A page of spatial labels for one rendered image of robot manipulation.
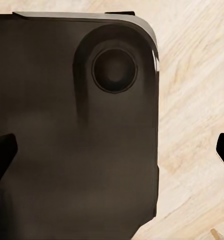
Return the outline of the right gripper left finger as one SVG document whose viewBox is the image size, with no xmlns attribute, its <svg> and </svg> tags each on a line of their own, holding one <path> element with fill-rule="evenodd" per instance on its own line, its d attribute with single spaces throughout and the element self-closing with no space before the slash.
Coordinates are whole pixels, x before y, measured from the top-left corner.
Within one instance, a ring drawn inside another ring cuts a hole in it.
<svg viewBox="0 0 224 240">
<path fill-rule="evenodd" d="M 14 133 L 0 136 L 0 181 L 18 153 L 18 144 Z"/>
</svg>

